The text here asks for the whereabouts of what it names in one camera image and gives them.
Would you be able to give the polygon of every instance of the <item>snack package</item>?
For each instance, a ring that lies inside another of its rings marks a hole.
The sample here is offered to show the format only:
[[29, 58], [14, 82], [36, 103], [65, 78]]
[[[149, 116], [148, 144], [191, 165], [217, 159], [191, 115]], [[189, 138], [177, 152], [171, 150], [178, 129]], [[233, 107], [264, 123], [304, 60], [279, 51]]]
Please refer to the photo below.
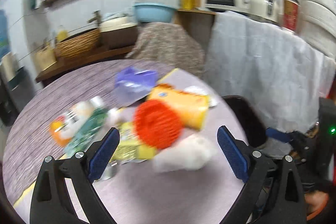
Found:
[[133, 123], [125, 122], [118, 127], [120, 142], [111, 160], [149, 160], [156, 155], [156, 148], [142, 143], [133, 133]]
[[163, 101], [178, 113], [186, 127], [200, 130], [209, 109], [210, 97], [175, 90], [168, 84], [159, 84], [147, 96], [147, 100], [150, 99]]
[[68, 157], [74, 155], [77, 151], [86, 151], [94, 139], [95, 134], [105, 124], [108, 116], [106, 108], [97, 108], [93, 111], [88, 120], [78, 130], [74, 137], [64, 148]]
[[68, 111], [57, 117], [49, 126], [49, 132], [55, 142], [62, 147], [66, 146], [93, 111], [102, 106], [101, 98], [96, 96], [90, 101], [82, 101], [73, 105]]

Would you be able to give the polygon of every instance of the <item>white plush toy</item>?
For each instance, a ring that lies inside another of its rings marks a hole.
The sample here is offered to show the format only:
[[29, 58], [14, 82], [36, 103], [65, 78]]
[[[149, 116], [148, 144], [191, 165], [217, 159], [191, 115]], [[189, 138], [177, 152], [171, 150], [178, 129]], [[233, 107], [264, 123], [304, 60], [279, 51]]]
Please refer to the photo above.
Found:
[[156, 172], [180, 169], [198, 170], [215, 154], [210, 141], [199, 134], [193, 134], [157, 154], [152, 162]]

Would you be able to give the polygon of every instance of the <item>white cloth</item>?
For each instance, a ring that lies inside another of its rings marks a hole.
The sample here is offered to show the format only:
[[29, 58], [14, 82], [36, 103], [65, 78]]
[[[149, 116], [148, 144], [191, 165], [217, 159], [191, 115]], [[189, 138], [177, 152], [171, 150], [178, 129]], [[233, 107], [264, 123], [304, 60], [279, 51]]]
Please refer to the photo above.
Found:
[[300, 37], [234, 12], [217, 13], [204, 80], [245, 97], [267, 127], [305, 132], [318, 118], [336, 63]]

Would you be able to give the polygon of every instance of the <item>blue gripper pad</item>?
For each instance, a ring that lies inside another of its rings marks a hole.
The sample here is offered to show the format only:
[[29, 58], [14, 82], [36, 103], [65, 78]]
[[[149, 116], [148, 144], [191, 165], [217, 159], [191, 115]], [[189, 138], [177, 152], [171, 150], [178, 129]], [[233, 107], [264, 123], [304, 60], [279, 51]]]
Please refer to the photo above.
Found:
[[114, 151], [119, 145], [119, 131], [115, 128], [112, 128], [110, 130], [110, 134], [106, 135], [102, 139], [102, 144], [97, 149], [89, 162], [88, 180], [90, 183], [93, 183], [93, 181], [96, 179], [100, 179], [107, 164], [112, 158]]
[[248, 156], [243, 155], [242, 152], [249, 151], [247, 145], [243, 141], [236, 140], [226, 126], [221, 126], [218, 129], [217, 141], [237, 179], [241, 179], [246, 183], [249, 178], [248, 168], [250, 162]]

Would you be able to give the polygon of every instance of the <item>wicker basket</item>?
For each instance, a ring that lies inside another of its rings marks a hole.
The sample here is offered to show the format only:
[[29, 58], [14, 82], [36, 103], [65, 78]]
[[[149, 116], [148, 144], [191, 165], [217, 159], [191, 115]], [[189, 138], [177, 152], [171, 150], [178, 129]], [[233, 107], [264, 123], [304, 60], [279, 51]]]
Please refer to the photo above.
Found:
[[100, 31], [98, 28], [77, 33], [56, 44], [57, 56], [73, 58], [96, 47]]

